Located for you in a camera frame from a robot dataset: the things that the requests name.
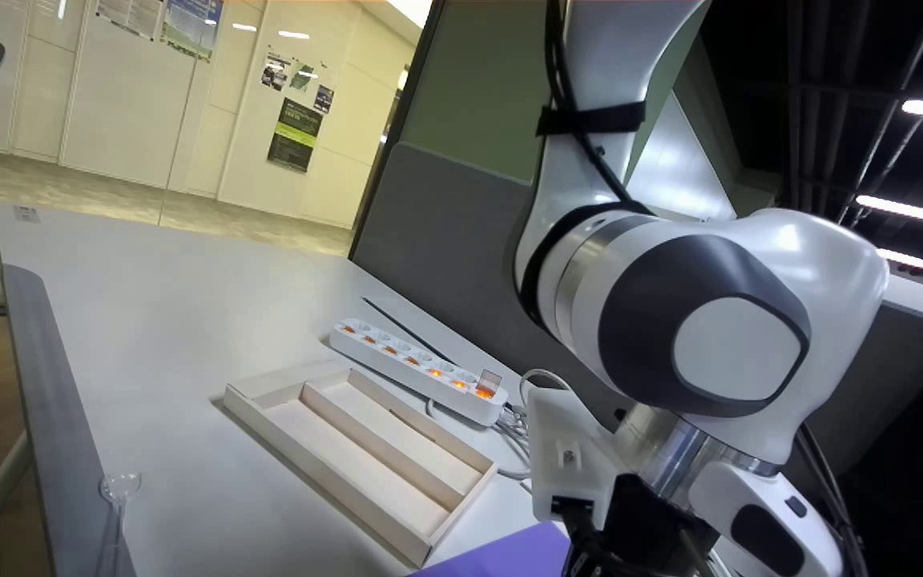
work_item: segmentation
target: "poster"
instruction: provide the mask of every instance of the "poster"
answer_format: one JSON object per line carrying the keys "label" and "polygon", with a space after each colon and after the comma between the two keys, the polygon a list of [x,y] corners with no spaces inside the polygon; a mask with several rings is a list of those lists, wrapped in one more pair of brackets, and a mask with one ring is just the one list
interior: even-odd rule
{"label": "poster", "polygon": [[320,91],[315,91],[315,108],[317,108],[320,117],[329,117],[329,108],[333,108],[333,86],[320,84]]}
{"label": "poster", "polygon": [[95,17],[106,17],[125,33],[154,38],[160,20],[160,0],[100,0]]}
{"label": "poster", "polygon": [[263,86],[273,86],[276,92],[281,92],[281,86],[288,84],[288,61],[280,56],[265,56],[265,67],[263,67]]}
{"label": "poster", "polygon": [[297,105],[294,99],[281,99],[265,161],[307,172],[307,161],[320,135],[320,126],[325,126],[325,117]]}
{"label": "poster", "polygon": [[213,61],[225,0],[168,0],[163,42],[175,53]]}
{"label": "poster", "polygon": [[293,76],[293,91],[307,91],[307,84],[315,79],[315,67],[297,63],[294,76]]}

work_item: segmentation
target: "wooden tray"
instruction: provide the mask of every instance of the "wooden tray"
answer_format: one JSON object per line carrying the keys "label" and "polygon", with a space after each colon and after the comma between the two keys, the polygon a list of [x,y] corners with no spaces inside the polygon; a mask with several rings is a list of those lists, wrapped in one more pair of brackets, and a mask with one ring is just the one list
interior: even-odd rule
{"label": "wooden tray", "polygon": [[225,407],[410,569],[494,477],[489,458],[341,363],[235,383]]}

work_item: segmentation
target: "white wall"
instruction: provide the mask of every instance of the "white wall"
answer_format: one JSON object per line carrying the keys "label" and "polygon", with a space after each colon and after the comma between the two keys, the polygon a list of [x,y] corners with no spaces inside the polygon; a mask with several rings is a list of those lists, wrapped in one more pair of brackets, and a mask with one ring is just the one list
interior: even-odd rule
{"label": "white wall", "polygon": [[[247,79],[217,198],[350,229],[412,47],[356,0],[281,0],[270,4],[263,17],[252,70],[263,70],[270,53],[317,67],[317,76],[307,92],[276,92],[255,76]],[[317,84],[329,84],[338,96],[307,172],[270,165],[265,150],[281,99],[312,105]]]}
{"label": "white wall", "polygon": [[[0,42],[0,155],[338,229],[356,218],[412,56],[362,0],[229,0],[213,61],[114,30],[95,0],[66,0],[65,20],[58,0],[0,0]],[[281,105],[255,75],[270,53],[325,63],[338,91],[307,172],[265,161]]]}

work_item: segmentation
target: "ceiling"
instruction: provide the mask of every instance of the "ceiling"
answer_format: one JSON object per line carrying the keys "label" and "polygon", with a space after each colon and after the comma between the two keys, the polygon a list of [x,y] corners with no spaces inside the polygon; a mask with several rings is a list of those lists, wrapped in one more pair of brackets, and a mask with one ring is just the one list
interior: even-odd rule
{"label": "ceiling", "polygon": [[781,172],[779,204],[923,256],[923,220],[851,204],[923,204],[923,120],[899,111],[923,96],[923,0],[713,0],[701,42],[742,171]]}

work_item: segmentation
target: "wall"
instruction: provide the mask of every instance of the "wall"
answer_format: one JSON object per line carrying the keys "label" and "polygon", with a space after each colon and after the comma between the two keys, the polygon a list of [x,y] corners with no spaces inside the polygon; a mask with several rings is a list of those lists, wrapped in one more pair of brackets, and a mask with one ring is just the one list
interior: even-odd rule
{"label": "wall", "polygon": [[701,142],[701,150],[707,155],[722,187],[738,204],[734,197],[742,161],[723,117],[723,99],[716,79],[713,57],[701,42],[694,42],[687,56],[684,75],[676,76],[676,96],[687,108],[687,120],[692,120],[692,133]]}
{"label": "wall", "polygon": [[[280,38],[280,30],[307,30],[312,42]],[[412,47],[354,0],[304,0],[265,10],[252,70],[270,53],[307,61],[317,76],[307,92],[276,92],[247,79],[217,198],[350,229]],[[338,96],[307,172],[265,165],[281,99],[312,105],[317,84],[329,84]]]}
{"label": "wall", "polygon": [[[658,130],[654,122],[663,117],[668,130],[680,133],[680,137],[668,137],[663,150],[671,155],[673,142],[687,142],[692,171],[713,165],[707,156],[701,156],[704,165],[694,161],[694,155],[704,155],[694,137],[699,126],[707,135],[726,133],[723,120],[694,122],[680,104],[671,105],[671,92],[676,86],[676,96],[692,104],[688,111],[716,111],[716,105],[694,105],[701,104],[694,92],[717,92],[716,79],[707,76],[707,61],[692,42],[699,22],[701,20],[676,36],[652,79],[646,122],[640,130],[636,156],[652,147]],[[531,182],[539,166],[534,122],[548,99],[542,36],[545,4],[447,0],[401,142],[505,179]],[[687,56],[687,70],[692,67],[692,76],[676,84]],[[704,146],[732,147],[732,155],[722,155],[722,171],[738,172],[732,135],[704,137]]]}
{"label": "wall", "polygon": [[[362,4],[229,0],[215,57],[192,61],[114,30],[95,0],[66,0],[65,20],[58,0],[0,0],[0,155],[350,229],[412,53]],[[325,61],[338,91],[307,172],[265,165],[281,104],[255,76],[270,53]]]}
{"label": "wall", "polygon": [[781,177],[779,172],[765,172],[765,171],[741,171],[741,179],[734,182],[734,202],[741,216],[751,216],[757,210],[770,210],[777,204],[781,189]]}

